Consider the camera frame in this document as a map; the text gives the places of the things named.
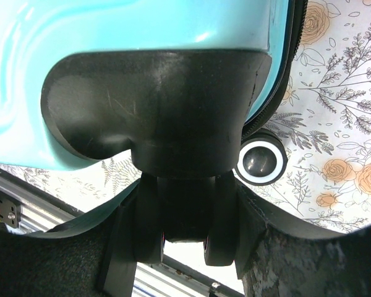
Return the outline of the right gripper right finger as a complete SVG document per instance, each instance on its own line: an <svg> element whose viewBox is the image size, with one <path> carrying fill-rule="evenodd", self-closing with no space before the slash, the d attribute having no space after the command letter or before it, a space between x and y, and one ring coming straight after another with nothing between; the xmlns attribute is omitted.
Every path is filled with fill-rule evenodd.
<svg viewBox="0 0 371 297"><path fill-rule="evenodd" d="M235 258L246 296L371 296L371 225L338 233L238 187Z"/></svg>

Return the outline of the pink and teal suitcase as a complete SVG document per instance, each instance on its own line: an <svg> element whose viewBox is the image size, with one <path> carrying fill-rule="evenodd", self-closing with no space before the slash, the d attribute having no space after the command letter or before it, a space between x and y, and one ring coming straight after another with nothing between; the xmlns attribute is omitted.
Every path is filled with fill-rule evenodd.
<svg viewBox="0 0 371 297"><path fill-rule="evenodd" d="M306 1L0 1L0 163L85 168L130 150L139 262L203 241L230 265L241 138L276 111Z"/></svg>

